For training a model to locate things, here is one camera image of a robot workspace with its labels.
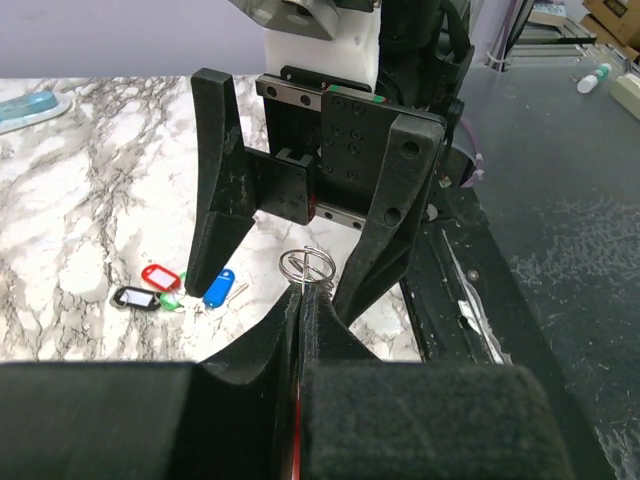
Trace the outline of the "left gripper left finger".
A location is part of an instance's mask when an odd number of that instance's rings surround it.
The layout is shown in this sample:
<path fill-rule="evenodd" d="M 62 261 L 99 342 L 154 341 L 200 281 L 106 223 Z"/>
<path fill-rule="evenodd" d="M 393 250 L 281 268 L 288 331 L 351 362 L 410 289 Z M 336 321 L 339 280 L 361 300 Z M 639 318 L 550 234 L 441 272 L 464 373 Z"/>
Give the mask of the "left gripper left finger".
<path fill-rule="evenodd" d="M 287 479 L 300 292 L 198 362 L 1 367 L 5 479 Z"/>

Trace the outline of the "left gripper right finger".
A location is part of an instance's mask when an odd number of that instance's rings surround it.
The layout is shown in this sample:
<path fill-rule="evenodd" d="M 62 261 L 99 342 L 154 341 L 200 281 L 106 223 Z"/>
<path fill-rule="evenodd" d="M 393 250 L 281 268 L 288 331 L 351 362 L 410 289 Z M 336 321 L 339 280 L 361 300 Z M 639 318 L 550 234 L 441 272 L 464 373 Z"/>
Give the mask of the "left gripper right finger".
<path fill-rule="evenodd" d="M 577 402 L 519 365 L 377 359 L 322 290 L 307 296 L 304 479 L 596 479 Z"/>

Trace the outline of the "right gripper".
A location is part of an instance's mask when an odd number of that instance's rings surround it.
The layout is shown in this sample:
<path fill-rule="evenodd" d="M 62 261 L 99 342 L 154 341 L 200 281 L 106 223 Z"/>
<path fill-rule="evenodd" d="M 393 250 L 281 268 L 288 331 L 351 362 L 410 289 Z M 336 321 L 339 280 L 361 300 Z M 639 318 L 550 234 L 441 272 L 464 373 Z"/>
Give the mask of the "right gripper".
<path fill-rule="evenodd" d="M 248 156 L 233 77 L 208 68 L 191 76 L 198 176 L 186 292 L 205 294 L 257 207 L 300 225 L 320 216 L 364 226 L 333 297 L 351 325 L 407 271 L 445 126 L 399 115 L 396 102 L 357 82 L 294 67 L 255 86 L 269 150 Z"/>

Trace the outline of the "metal key holder red handle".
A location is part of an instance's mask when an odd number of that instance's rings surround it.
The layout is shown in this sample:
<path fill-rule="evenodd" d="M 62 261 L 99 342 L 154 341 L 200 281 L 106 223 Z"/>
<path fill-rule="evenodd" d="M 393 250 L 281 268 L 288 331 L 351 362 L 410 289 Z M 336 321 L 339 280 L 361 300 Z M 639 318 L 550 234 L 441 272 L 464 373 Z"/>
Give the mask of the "metal key holder red handle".
<path fill-rule="evenodd" d="M 285 251 L 279 259 L 280 273 L 290 284 L 300 287 L 300 307 L 298 314 L 298 353 L 297 353 L 297 381 L 296 381 L 296 415 L 292 452 L 291 478 L 298 480 L 300 473 L 301 452 L 301 395 L 304 373 L 304 323 L 307 314 L 307 296 L 311 286 L 316 285 L 331 291 L 334 288 L 333 279 L 336 274 L 336 263 L 325 250 L 312 245 Z"/>

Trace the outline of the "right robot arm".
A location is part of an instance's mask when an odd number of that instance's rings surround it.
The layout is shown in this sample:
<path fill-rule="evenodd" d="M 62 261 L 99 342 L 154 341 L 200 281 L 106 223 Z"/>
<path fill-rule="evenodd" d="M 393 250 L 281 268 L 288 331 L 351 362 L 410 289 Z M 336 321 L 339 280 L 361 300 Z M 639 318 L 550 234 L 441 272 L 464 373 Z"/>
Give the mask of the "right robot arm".
<path fill-rule="evenodd" d="M 201 297 L 257 211 L 344 216 L 360 238 L 333 298 L 352 323 L 406 274 L 434 173 L 462 116 L 474 54 L 449 1 L 241 1 L 265 31 L 268 148 L 243 141 L 233 77 L 191 77 L 196 220 L 185 289 Z"/>

